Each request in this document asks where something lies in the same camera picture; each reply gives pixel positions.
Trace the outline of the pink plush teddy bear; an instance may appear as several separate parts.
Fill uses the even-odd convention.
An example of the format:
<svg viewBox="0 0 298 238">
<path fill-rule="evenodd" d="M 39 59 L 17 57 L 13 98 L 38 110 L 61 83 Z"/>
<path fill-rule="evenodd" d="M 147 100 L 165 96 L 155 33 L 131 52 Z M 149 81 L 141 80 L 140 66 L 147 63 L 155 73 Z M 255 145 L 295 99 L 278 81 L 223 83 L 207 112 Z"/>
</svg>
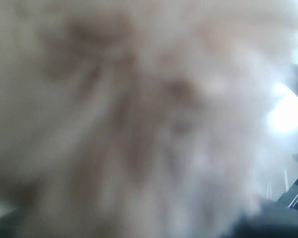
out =
<svg viewBox="0 0 298 238">
<path fill-rule="evenodd" d="M 0 0 L 17 238 L 218 238 L 260 209 L 298 0 Z"/>
</svg>

